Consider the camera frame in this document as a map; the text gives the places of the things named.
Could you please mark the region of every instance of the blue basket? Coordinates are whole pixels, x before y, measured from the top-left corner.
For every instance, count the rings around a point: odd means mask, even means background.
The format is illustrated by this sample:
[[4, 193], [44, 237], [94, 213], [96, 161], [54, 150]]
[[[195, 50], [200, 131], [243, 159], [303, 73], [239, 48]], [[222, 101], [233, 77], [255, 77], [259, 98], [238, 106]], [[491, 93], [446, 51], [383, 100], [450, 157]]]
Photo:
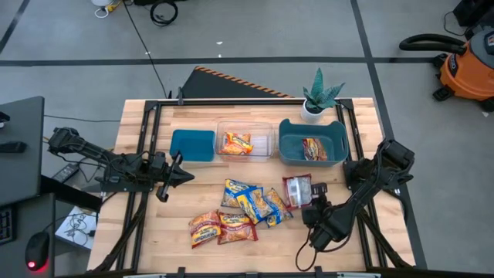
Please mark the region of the blue basket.
[[[319, 138], [327, 153], [327, 161], [308, 161], [303, 155], [303, 138]], [[279, 159], [287, 165], [331, 167], [348, 156], [347, 129], [334, 121], [330, 125], [279, 124]]]

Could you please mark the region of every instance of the snack bag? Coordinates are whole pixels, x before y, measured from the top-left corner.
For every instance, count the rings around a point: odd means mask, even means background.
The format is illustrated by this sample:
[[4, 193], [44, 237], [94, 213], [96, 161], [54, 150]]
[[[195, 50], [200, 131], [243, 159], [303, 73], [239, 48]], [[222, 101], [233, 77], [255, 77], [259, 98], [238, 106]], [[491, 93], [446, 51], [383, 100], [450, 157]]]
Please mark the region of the snack bag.
[[221, 234], [218, 210], [205, 213], [188, 223], [192, 236], [192, 249], [206, 243]]
[[218, 237], [218, 244], [244, 239], [257, 240], [254, 223], [247, 215], [219, 212], [219, 219], [222, 233]]
[[226, 133], [226, 137], [225, 139], [229, 142], [229, 141], [233, 141], [235, 137], [237, 137], [239, 140], [237, 141], [243, 141], [247, 144], [250, 144], [250, 134], [237, 134], [237, 133], [233, 133], [233, 132], [225, 132]]
[[268, 205], [274, 211], [272, 214], [268, 215], [266, 218], [266, 223], [268, 223], [268, 228], [278, 225], [283, 220], [292, 219], [293, 215], [283, 203], [283, 200], [278, 196], [274, 188], [271, 188], [264, 199], [268, 202]]
[[220, 154], [250, 154], [254, 146], [250, 144], [250, 134], [225, 132], [225, 142]]
[[234, 181], [232, 179], [225, 179], [225, 192], [223, 193], [222, 206], [230, 208], [240, 208], [237, 199], [234, 194], [247, 188], [255, 188], [253, 185], [247, 185], [240, 181]]
[[303, 155], [308, 161], [326, 161], [327, 153], [323, 143], [317, 138], [303, 138]]
[[242, 208], [254, 224], [261, 222], [273, 212], [272, 208], [262, 197], [262, 190], [262, 188], [248, 188], [234, 194], [240, 208]]
[[242, 155], [242, 154], [250, 154], [254, 146], [251, 144], [247, 144], [246, 147], [242, 145], [228, 142], [223, 145], [223, 148], [219, 150], [219, 154], [234, 154], [234, 155]]
[[283, 178], [286, 197], [289, 200], [287, 208], [289, 210], [301, 208], [309, 205], [312, 201], [312, 189], [310, 187], [311, 175], [301, 175], [290, 178]]

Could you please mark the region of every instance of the wooden table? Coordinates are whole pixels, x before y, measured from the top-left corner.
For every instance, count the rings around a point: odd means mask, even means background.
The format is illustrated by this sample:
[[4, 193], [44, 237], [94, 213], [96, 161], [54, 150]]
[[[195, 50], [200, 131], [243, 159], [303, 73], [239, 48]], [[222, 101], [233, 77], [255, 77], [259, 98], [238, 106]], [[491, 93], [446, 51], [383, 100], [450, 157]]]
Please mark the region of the wooden table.
[[[371, 98], [356, 98], [354, 110], [365, 156], [372, 158], [377, 145], [382, 141], [381, 127], [376, 108]], [[136, 151], [145, 100], [127, 100], [123, 109], [122, 121], [115, 146], [116, 153]], [[169, 151], [171, 136], [175, 129], [216, 130], [220, 120], [250, 120], [273, 124], [278, 131], [282, 119], [292, 123], [302, 123], [300, 106], [186, 106], [164, 107], [161, 112], [160, 128], [157, 137], [157, 150]], [[345, 114], [347, 130], [350, 121]], [[151, 132], [150, 117], [148, 133]], [[328, 109], [321, 124], [337, 120], [335, 109]], [[144, 150], [149, 148], [151, 136], [147, 136]], [[348, 134], [353, 158], [356, 158], [352, 133]], [[241, 241], [225, 245], [208, 242], [191, 249], [191, 235], [188, 222], [197, 215], [213, 209], [240, 212], [233, 208], [220, 207], [224, 190], [224, 180], [232, 178], [249, 184], [277, 190], [284, 197], [282, 177], [311, 173], [313, 183], [328, 184], [327, 197], [333, 204], [344, 202], [350, 192], [344, 184], [341, 164], [332, 168], [290, 167], [281, 163], [278, 152], [266, 163], [225, 162], [215, 157], [213, 162], [187, 162], [182, 168], [195, 175], [195, 180], [169, 190], [167, 203], [161, 203], [150, 195], [147, 205], [144, 235], [140, 254], [139, 273], [176, 273], [179, 266], [185, 266], [188, 273], [238, 273], [238, 272], [297, 272], [295, 255], [307, 236], [307, 228], [302, 223], [300, 210], [294, 219], [282, 222], [275, 228], [267, 229], [264, 222], [256, 228], [259, 241]], [[375, 205], [381, 231], [402, 258], [414, 263], [408, 233], [404, 224], [401, 205], [391, 196], [380, 193], [375, 197]], [[120, 237], [127, 204], [127, 193], [120, 193], [105, 203], [100, 213], [93, 251], [88, 269], [103, 261]], [[367, 231], [374, 265], [377, 254], [374, 240]], [[134, 240], [127, 246], [125, 267], [130, 265]], [[336, 246], [332, 242], [328, 248]], [[306, 247], [300, 254], [299, 264], [307, 267], [313, 258], [313, 249]], [[324, 271], [364, 270], [365, 265], [356, 226], [348, 244], [335, 253], [320, 253], [316, 266]]]

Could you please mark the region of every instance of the orange shop vacuum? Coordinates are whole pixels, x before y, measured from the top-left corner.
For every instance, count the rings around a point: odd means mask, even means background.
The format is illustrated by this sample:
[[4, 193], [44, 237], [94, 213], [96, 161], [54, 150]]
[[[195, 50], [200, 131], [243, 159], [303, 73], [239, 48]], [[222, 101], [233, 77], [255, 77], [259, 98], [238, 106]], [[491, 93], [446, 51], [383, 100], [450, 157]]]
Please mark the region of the orange shop vacuum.
[[400, 42], [400, 49], [450, 53], [432, 59], [442, 84], [432, 96], [437, 101], [451, 96], [477, 100], [483, 110], [494, 112], [494, 29], [478, 32], [468, 42], [436, 34], [416, 35]]

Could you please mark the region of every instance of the orange and black striped edge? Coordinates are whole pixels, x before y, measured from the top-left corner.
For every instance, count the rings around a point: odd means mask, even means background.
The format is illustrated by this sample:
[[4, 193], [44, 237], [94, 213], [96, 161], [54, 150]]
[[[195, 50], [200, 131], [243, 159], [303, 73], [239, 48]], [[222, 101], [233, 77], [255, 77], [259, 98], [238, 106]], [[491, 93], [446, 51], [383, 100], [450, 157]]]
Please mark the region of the orange and black striped edge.
[[277, 97], [293, 98], [292, 96], [290, 96], [290, 95], [288, 95], [286, 93], [280, 93], [280, 92], [278, 92], [276, 90], [269, 89], [269, 88], [266, 88], [264, 86], [254, 84], [252, 82], [249, 82], [249, 81], [246, 81], [246, 80], [242, 80], [242, 79], [237, 78], [237, 77], [234, 77], [234, 76], [229, 76], [228, 74], [220, 73], [220, 72], [217, 72], [217, 71], [215, 71], [213, 69], [208, 69], [208, 68], [203, 67], [203, 66], [196, 66], [194, 68], [194, 70], [200, 70], [202, 72], [210, 73], [210, 74], [212, 74], [214, 76], [225, 78], [226, 80], [230, 80], [232, 82], [236, 82], [236, 83], [242, 84], [244, 86], [250, 86], [250, 87], [252, 87], [254, 89], [261, 90], [261, 91], [266, 92], [266, 93], [271, 93], [272, 95], [277, 96]]

